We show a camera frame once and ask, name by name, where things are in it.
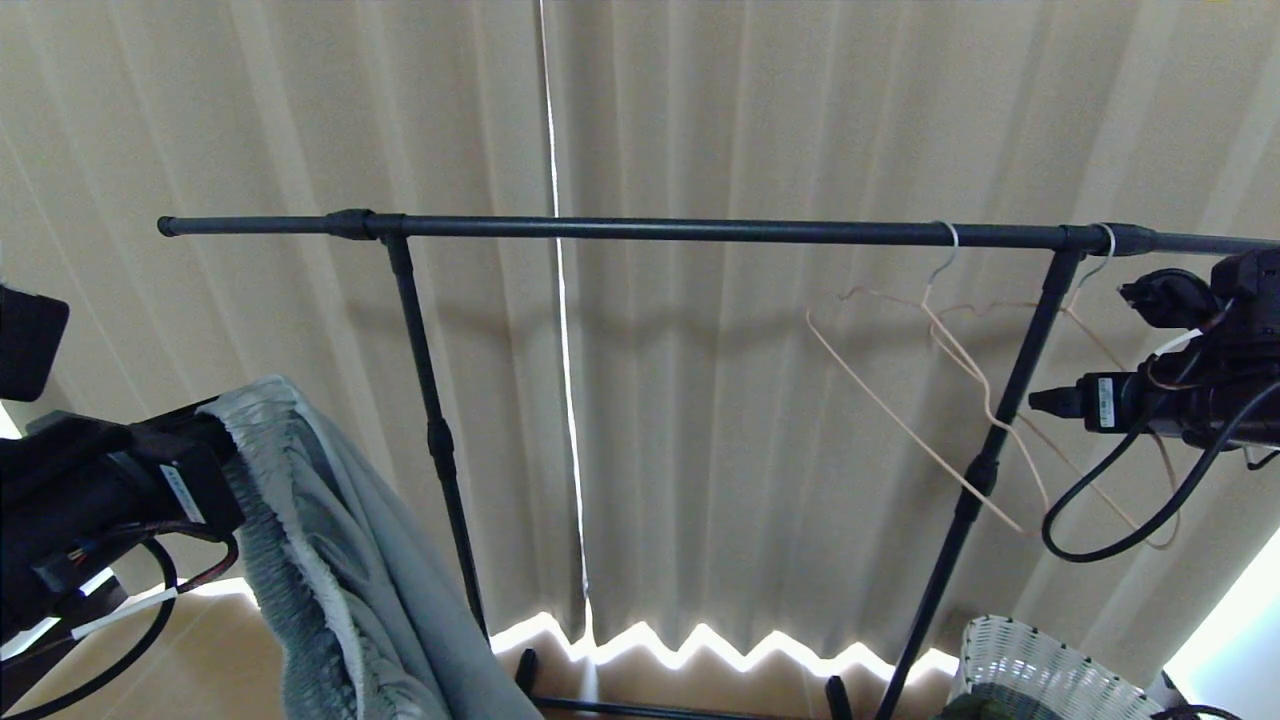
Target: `basket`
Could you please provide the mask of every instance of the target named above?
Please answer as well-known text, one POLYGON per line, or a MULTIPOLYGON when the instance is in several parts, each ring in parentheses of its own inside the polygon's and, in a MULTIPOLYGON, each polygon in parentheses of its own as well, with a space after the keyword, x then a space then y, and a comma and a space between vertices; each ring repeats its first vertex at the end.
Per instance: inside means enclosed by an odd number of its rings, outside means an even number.
POLYGON ((1147 693, 1065 643, 1010 618, 969 623, 951 700, 998 700, 1019 720, 1148 720, 1147 693))

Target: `clothes rack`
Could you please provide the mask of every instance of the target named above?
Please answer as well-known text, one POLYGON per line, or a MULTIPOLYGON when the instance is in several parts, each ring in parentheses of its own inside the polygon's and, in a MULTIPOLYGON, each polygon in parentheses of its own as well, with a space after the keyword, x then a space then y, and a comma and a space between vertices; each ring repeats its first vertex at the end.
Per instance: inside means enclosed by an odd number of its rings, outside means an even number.
MULTIPOLYGON (((410 346, 417 370, 422 404, 426 410, 428 450, 435 464, 444 492, 445 509, 453 541, 462 568, 467 602, 481 630, 488 629, 475 557, 467 532, 462 496, 458 489, 453 437, 440 409, 435 374, 431 366, 426 329, 417 300, 413 261, 407 238, 428 237, 571 237, 584 240, 652 240, 686 242, 781 242, 813 245, 878 245, 897 247, 950 247, 951 229, 941 223, 824 223, 786 220, 690 220, 637 218, 540 218, 540 217, 425 217, 381 214, 372 210, 340 210, 315 217, 229 217, 229 218, 160 218, 156 223, 166 237, 187 234, 330 234, 356 241, 380 241, 388 252, 392 273, 399 291, 401 306, 408 331, 410 346)), ((1275 247, 1274 242, 1254 238, 1206 234, 1158 233, 1121 223, 1094 225, 998 225, 960 224, 960 247, 996 247, 1052 251, 1052 260, 1041 288, 1034 314, 1027 327, 1021 347, 1005 384, 996 418, 1012 423, 1030 383, 1041 354, 1048 342, 1062 300, 1085 255, 1130 256, 1147 252, 1233 255, 1256 249, 1275 247), (1115 246, 1112 249, 1112 236, 1115 246)), ((996 487, 1000 452, 1007 430, 992 425, 965 478, 984 496, 996 487)), ((893 675, 876 711, 876 720, 890 720, 906 684, 906 675, 919 656, 924 638, 933 625, 933 616, 946 592, 951 574, 960 559, 969 530, 982 502, 966 491, 960 492, 946 539, 938 551, 933 571, 920 596, 908 641, 893 675)), ((673 707, 590 702, 572 698, 543 697, 534 693, 538 656, 525 650, 516 671, 516 683, 535 706, 635 717, 667 717, 675 720, 749 717, 741 714, 681 710, 673 707)), ((833 720, 852 720, 852 710, 840 676, 827 682, 827 701, 833 720)))

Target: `wire hanger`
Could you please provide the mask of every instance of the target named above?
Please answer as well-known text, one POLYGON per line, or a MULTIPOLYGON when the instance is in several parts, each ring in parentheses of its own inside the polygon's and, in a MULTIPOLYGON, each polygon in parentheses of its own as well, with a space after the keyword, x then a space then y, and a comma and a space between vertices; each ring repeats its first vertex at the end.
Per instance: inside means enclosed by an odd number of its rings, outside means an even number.
MULTIPOLYGON (((983 386, 983 414, 987 416, 988 423, 1005 429, 1014 438, 1014 441, 1018 445, 1020 452, 1025 457, 1029 469, 1032 470, 1032 477, 1036 480, 1037 488, 1041 492, 1041 500, 1043 501, 1044 510, 1047 511, 1048 507, 1050 507, 1048 493, 1047 493, 1047 491, 1044 488, 1044 483, 1043 483, 1043 479, 1041 478, 1039 470, 1036 466, 1036 462, 1034 462, 1034 460, 1030 456, 1030 451, 1027 448, 1025 442, 1023 442, 1021 436, 1018 433, 1016 429, 1014 429, 1012 427, 1010 427, 1010 425, 1000 421, 992 414, 992 411, 991 411, 991 395, 992 395, 992 391, 991 391, 991 383, 989 383, 989 380, 987 379, 986 374, 982 372, 982 368, 978 366, 977 361, 973 360, 973 357, 968 354, 968 351, 965 351, 964 346, 946 328, 946 325, 942 323, 942 320, 940 318, 940 314, 934 314, 934 311, 928 306, 929 295, 932 293, 934 282, 937 281, 938 275, 943 270, 946 270, 955 261, 955 258, 959 254, 959 247, 960 247, 960 233, 956 231, 955 225, 952 225, 951 223, 946 223, 946 222, 941 222, 941 224, 945 225, 951 232, 951 238, 952 238, 951 255, 947 258, 946 263, 943 263, 941 266, 938 266, 937 269, 934 269, 929 274, 929 279, 928 279, 928 282, 925 284, 925 288, 924 288, 924 295, 923 295, 923 297, 922 297, 922 300, 919 302, 911 302, 909 300, 902 300, 900 297, 895 297, 895 296, 891 296, 891 295, 887 295, 887 293, 882 293, 882 292, 878 292, 878 291, 874 291, 874 290, 870 290, 870 288, 867 288, 867 287, 863 287, 863 286, 855 286, 849 292, 846 292, 844 295, 840 295, 838 297, 840 297, 840 300, 844 301, 844 300, 849 300, 854 295, 867 293, 867 295, 872 295, 872 296, 882 299, 882 300, 888 300, 888 301, 892 301, 892 302, 897 302, 897 304, 901 304, 901 305, 908 305, 908 306, 919 309, 920 311, 923 311, 929 318, 929 337, 931 337, 931 340, 933 342, 938 343, 938 346, 942 347, 942 350, 957 365, 960 365, 961 369, 964 369, 970 377, 973 377, 974 379, 977 379, 983 386)), ((1108 357, 1111 357, 1112 360, 1115 360, 1115 354, 1111 352, 1110 348, 1107 348, 1101 342, 1101 338, 1098 338, 1096 336, 1096 333, 1093 333, 1091 329, 1088 329, 1087 327, 1084 327, 1083 322, 1078 316, 1075 316, 1075 313, 1074 313, 1075 301, 1079 299, 1080 290, 1084 287, 1084 283, 1088 279, 1091 279, 1098 270, 1101 270, 1102 266, 1105 266, 1106 263, 1110 261, 1111 256, 1115 254, 1115 233, 1111 231, 1110 227, 1103 225, 1103 228, 1107 231, 1107 234, 1111 238, 1110 252, 1108 252, 1107 258, 1102 261, 1101 265, 1098 265, 1097 268, 1094 268, 1093 270, 1091 270, 1089 273, 1087 273, 1084 277, 1080 278, 1079 283, 1076 284, 1075 293, 1071 297, 1071 301, 1062 310, 1066 311, 1070 316, 1073 316, 1075 319, 1075 322, 1084 328, 1085 333, 1096 343, 1098 343, 1100 347, 1102 347, 1103 352, 1106 352, 1108 355, 1108 357)), ((955 310, 955 309, 959 309, 959 307, 964 307, 964 305, 955 306, 955 307, 948 307, 947 310, 943 310, 942 313, 945 314, 947 311, 951 311, 951 310, 955 310)), ((874 391, 870 389, 870 387, 858 375, 856 372, 854 372, 852 368, 849 366, 849 364, 831 346, 831 343, 822 334, 822 332, 818 331, 818 328, 813 324, 812 309, 808 309, 805 311, 805 323, 809 325, 809 329, 814 333, 814 336, 823 345, 823 347, 826 347, 827 351, 832 355, 832 357, 835 357, 836 361, 841 365, 841 368, 851 378, 854 378, 854 380, 859 384, 859 387, 861 387, 863 391, 867 392, 872 397, 872 400, 876 401, 876 404, 879 405, 879 407, 895 423, 897 423, 897 425, 900 428, 902 428, 902 430, 905 430, 911 437, 911 439, 914 439, 915 443, 919 445, 920 448, 924 450, 936 462, 938 462, 956 482, 959 482, 965 489, 968 489, 970 493, 973 493, 983 505, 986 505, 992 512, 995 512, 1002 521, 1005 521, 1005 524, 1007 524, 1015 532, 1018 532, 1019 534, 1023 534, 1023 536, 1034 534, 1034 533, 1028 533, 1027 530, 1024 530, 1021 528, 1021 525, 1019 525, 1015 520, 1012 520, 1012 518, 1009 516, 1007 512, 1004 512, 988 497, 986 497, 984 495, 979 493, 964 478, 964 475, 961 473, 959 473, 955 468, 952 468, 948 462, 946 462, 936 451, 933 451, 933 448, 929 447, 927 442, 924 442, 914 430, 911 430, 911 428, 908 427, 908 424, 901 418, 899 418, 897 414, 895 414, 888 407, 888 405, 878 395, 876 395, 874 391)), ((1061 448, 1057 447, 1057 445, 1053 443, 1053 441, 1050 439, 1047 434, 1044 434, 1038 427, 1036 427, 1033 423, 1030 423, 1021 413, 1018 414, 1018 418, 1021 419, 1024 423, 1027 423, 1028 427, 1032 429, 1032 432, 1036 433, 1076 474, 1082 474, 1083 473, 1078 466, 1075 466, 1074 462, 1070 461, 1070 459, 1066 457, 1066 455, 1061 451, 1061 448)), ((1162 454, 1162 457, 1164 457, 1164 461, 1165 461, 1165 466, 1166 466, 1166 470, 1167 470, 1169 477, 1170 477, 1170 482, 1171 482, 1171 484, 1176 483, 1175 473, 1174 473, 1174 469, 1172 469, 1172 464, 1169 460, 1169 455, 1167 455, 1167 452, 1166 452, 1166 450, 1164 447, 1164 443, 1158 438, 1157 438, 1157 443, 1160 445, 1161 454, 1162 454)), ((1101 488, 1094 488, 1094 489, 1103 498, 1103 501, 1112 509, 1112 511, 1115 511, 1130 527, 1135 525, 1134 520, 1114 500, 1111 500, 1111 497, 1107 496, 1106 492, 1103 492, 1101 488)), ((1178 525, 1176 525, 1176 520, 1175 520, 1174 537, 1176 537, 1176 532, 1178 532, 1178 525)), ((1152 547, 1164 548, 1164 547, 1167 547, 1167 544, 1171 543, 1172 539, 1174 538, 1171 537, 1169 541, 1166 541, 1166 543, 1158 544, 1158 546, 1156 543, 1152 543, 1152 542, 1148 541, 1148 544, 1151 544, 1152 547)))
MULTIPOLYGON (((1115 251, 1116 251, 1116 236, 1115 236, 1115 231, 1112 231, 1112 228, 1110 225, 1107 225, 1106 223, 1098 223, 1097 227, 1101 227, 1103 231, 1106 231, 1107 238, 1111 241, 1108 251, 1107 251, 1107 255, 1102 259, 1102 263, 1100 263, 1097 266, 1094 266, 1088 273, 1085 273, 1084 275, 1080 277, 1080 279, 1075 284, 1075 291, 1071 293, 1070 300, 1066 302, 1066 305, 1064 305, 1062 307, 1060 307, 1059 311, 1062 313, 1064 315, 1066 315, 1068 318, 1070 318, 1070 320, 1078 328, 1080 328, 1080 331, 1085 334, 1085 337, 1088 337, 1093 342, 1093 345, 1097 346, 1098 350, 1101 350, 1102 354, 1106 355, 1108 360, 1111 360, 1111 363, 1116 366, 1116 369, 1119 369, 1119 370, 1129 370, 1129 368, 1126 368, 1125 364, 1120 361, 1120 359, 1111 350, 1111 347, 1107 346, 1107 343, 1103 342, 1102 338, 1098 337, 1098 334, 1075 311, 1075 305, 1076 305, 1076 302, 1080 299, 1080 295, 1082 295, 1082 291, 1084 290, 1085 283, 1088 283, 1093 278, 1093 275, 1098 274, 1098 272, 1102 270, 1102 268, 1105 268, 1107 265, 1107 263, 1111 261, 1111 258, 1115 256, 1115 251)), ((1037 305, 1036 302, 997 301, 997 302, 992 302, 992 304, 987 305, 984 309, 979 310, 974 305, 961 304, 961 305, 954 305, 951 307, 941 310, 941 311, 938 311, 937 315, 941 319, 941 316, 943 316, 943 315, 946 315, 948 313, 952 313, 955 310, 968 309, 975 316, 984 318, 988 313, 991 313, 991 310, 993 310, 996 307, 1036 307, 1036 305, 1037 305)), ((937 337, 933 337, 934 332, 936 332, 934 327, 931 325, 929 327, 929 334, 931 334, 931 337, 934 341, 937 341, 937 337)), ((946 345, 940 343, 940 346, 942 347, 943 351, 946 351, 951 356, 951 359, 957 365, 961 366, 961 369, 964 369, 970 375, 973 375, 973 372, 972 372, 970 366, 966 363, 963 363, 959 357, 956 357, 954 354, 951 354, 950 348, 946 345)), ((1048 437, 1048 434, 1039 428, 1039 425, 1037 425, 1034 421, 1032 421, 1030 418, 1028 418, 1023 413, 1018 413, 1018 419, 1021 420, 1027 425, 1027 428, 1029 430, 1032 430, 1032 433, 1036 434, 1036 437, 1038 437, 1053 452, 1053 455, 1056 455, 1059 457, 1059 460, 1061 460, 1064 464, 1066 464, 1066 466, 1070 468, 1071 471, 1074 471, 1078 477, 1083 477, 1084 475, 1084 470, 1080 469, 1080 466, 1076 465, 1074 461, 1071 461, 1071 459, 1066 456, 1066 454, 1062 451, 1062 448, 1059 447, 1059 445, 1055 443, 1048 437)), ((1149 437, 1152 438, 1152 442, 1156 443, 1156 448, 1160 451, 1160 459, 1161 459, 1161 462, 1162 462, 1164 469, 1165 469, 1165 475, 1169 479, 1169 488, 1170 488, 1170 491, 1176 491, 1176 488, 1178 488, 1178 473, 1174 470, 1172 460, 1169 456, 1169 448, 1165 445, 1164 438, 1161 438, 1160 436, 1151 434, 1149 437)), ((1134 530, 1138 529, 1138 523, 1123 507, 1120 507, 1120 505, 1116 503, 1116 501, 1112 500, 1110 495, 1107 495, 1102 488, 1100 488, 1097 486, 1092 486, 1091 484, 1089 487, 1094 489, 1094 492, 1098 495, 1098 497, 1111 509, 1112 512, 1115 512, 1121 520, 1124 520, 1125 524, 1128 524, 1134 530)), ((1155 542, 1151 538, 1147 538, 1144 541, 1146 544, 1148 544, 1149 547, 1152 547, 1155 550, 1166 550, 1166 548, 1169 548, 1174 543, 1174 541, 1178 538, 1178 530, 1179 530, 1180 525, 1181 525, 1181 511, 1179 511, 1174 516, 1174 528, 1170 532, 1170 536, 1169 536, 1169 538, 1166 541, 1164 541, 1164 542, 1155 542)))

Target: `barcode sticker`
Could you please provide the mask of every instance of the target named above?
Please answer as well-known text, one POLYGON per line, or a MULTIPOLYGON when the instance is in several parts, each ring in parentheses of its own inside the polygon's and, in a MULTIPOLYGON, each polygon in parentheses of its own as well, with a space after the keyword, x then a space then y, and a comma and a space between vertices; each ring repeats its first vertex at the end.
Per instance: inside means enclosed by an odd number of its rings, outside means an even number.
POLYGON ((1111 378, 1098 379, 1098 427, 1116 427, 1115 387, 1111 378))
POLYGON ((191 497, 191 491, 187 489, 187 483, 182 479, 182 473, 172 465, 160 465, 160 473, 164 474, 164 479, 169 480, 169 488, 173 489, 173 496, 178 498, 178 505, 187 514, 187 519, 204 525, 205 515, 200 511, 200 506, 196 505, 196 498, 191 497))

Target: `beige curtain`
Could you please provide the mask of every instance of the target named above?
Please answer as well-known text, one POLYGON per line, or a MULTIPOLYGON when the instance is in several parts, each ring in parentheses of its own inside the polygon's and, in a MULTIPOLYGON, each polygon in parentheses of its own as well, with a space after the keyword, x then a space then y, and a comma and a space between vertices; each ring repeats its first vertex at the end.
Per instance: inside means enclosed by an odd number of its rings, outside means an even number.
MULTIPOLYGON (((157 215, 543 215, 558 193, 563 214, 1276 236, 1277 96, 1275 4, 5 5, 4 275, 73 307, 45 398, 10 410, 137 420, 284 373, 448 547, 381 249, 163 240, 157 215)), ((918 296, 946 251, 564 241, 561 268, 553 241, 413 247, 494 630, 548 610, 579 637, 585 553, 599 642, 645 620, 677 647, 707 623, 744 652, 778 629, 823 657, 855 641, 896 657, 957 488, 803 313, 963 466, 978 387, 916 314, 835 300, 918 296)), ((964 251, 934 306, 1033 300, 1046 264, 964 251)), ((1117 259, 1080 302, 1125 361, 1166 336, 1111 288, 1169 264, 1212 260, 1117 259)), ((948 319, 1002 384, 1027 314, 948 319)), ((1103 368, 1064 323, 1034 387, 1103 368)), ((1080 465, 1110 445, 1043 424, 1080 465)), ((1144 682, 1277 525, 1280 487, 1242 470, 1220 460, 1170 551, 1103 565, 984 514, 941 625, 1007 612, 1144 682)), ((1105 484, 1135 515, 1169 492, 1147 446, 1105 484)), ((1038 524, 1009 451, 996 501, 1038 524)), ((1093 498, 1061 528, 1082 548, 1124 529, 1093 498)))

